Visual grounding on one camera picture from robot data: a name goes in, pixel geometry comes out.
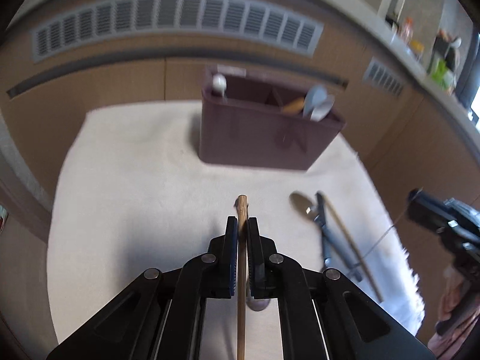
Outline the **person's right hand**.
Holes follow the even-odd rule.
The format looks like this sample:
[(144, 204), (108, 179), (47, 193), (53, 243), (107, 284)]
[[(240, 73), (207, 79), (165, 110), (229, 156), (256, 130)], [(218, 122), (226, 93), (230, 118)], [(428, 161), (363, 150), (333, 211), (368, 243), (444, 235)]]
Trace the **person's right hand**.
[[(446, 288), (440, 298), (439, 322), (450, 319), (452, 311), (462, 298), (461, 293), (465, 284), (465, 278), (452, 265), (446, 268), (443, 276), (446, 279)], [(456, 329), (444, 336), (439, 336), (438, 333), (433, 334), (427, 347), (437, 359), (453, 359), (478, 321), (479, 299), (476, 301), (476, 308), (468, 313), (467, 318)]]

